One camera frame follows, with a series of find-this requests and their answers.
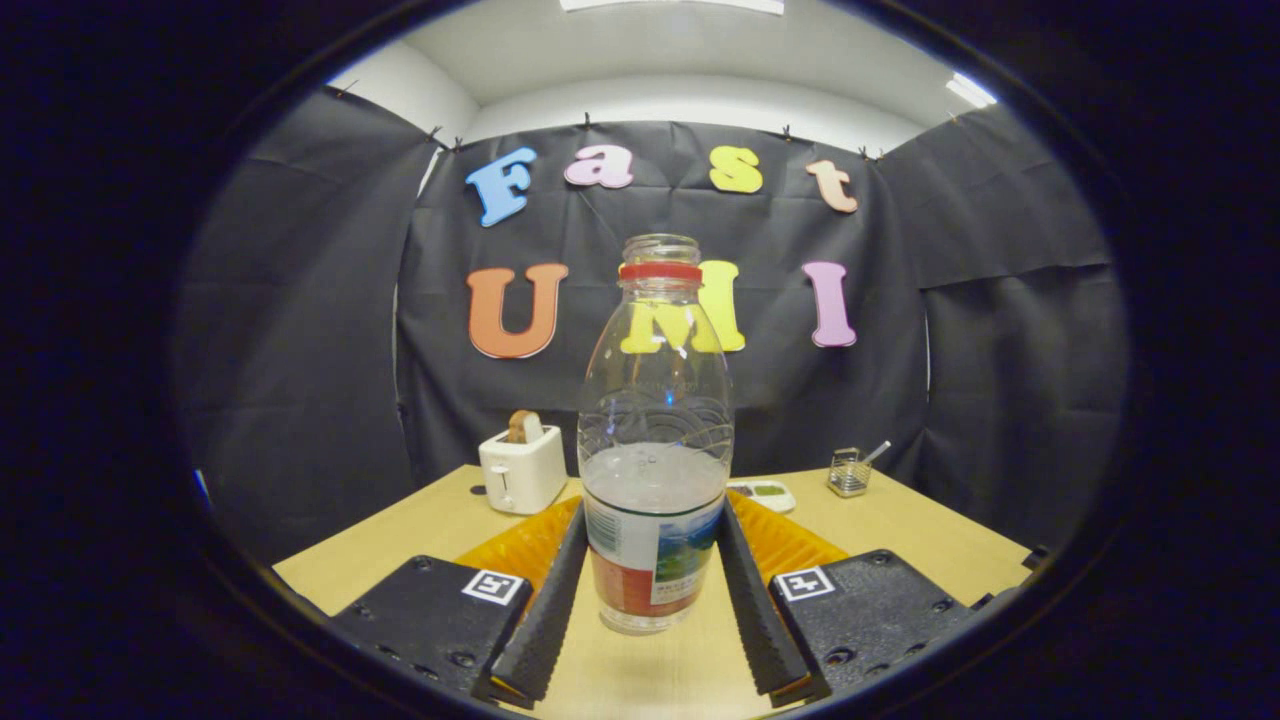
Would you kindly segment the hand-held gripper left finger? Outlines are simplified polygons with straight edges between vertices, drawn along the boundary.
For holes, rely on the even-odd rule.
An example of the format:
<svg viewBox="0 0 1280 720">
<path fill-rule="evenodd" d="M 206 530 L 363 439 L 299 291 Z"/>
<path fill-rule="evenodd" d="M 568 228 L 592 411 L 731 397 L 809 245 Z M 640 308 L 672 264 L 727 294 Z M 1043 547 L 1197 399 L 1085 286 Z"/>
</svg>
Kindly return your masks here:
<svg viewBox="0 0 1280 720">
<path fill-rule="evenodd" d="M 329 624 L 420 684 L 532 708 L 561 656 L 586 550 L 581 501 L 567 498 L 454 561 L 406 560 Z"/>
</svg>

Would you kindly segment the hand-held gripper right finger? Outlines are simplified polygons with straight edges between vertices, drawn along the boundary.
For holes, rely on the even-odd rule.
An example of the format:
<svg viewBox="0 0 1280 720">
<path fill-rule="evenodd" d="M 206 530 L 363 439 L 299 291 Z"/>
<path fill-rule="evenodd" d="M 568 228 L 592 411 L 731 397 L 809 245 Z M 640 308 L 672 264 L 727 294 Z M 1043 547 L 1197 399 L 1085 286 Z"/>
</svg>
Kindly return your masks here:
<svg viewBox="0 0 1280 720">
<path fill-rule="evenodd" d="M 774 706 L 859 691 L 974 614 L 895 552 L 850 555 L 737 492 L 718 546 L 755 688 Z"/>
</svg>

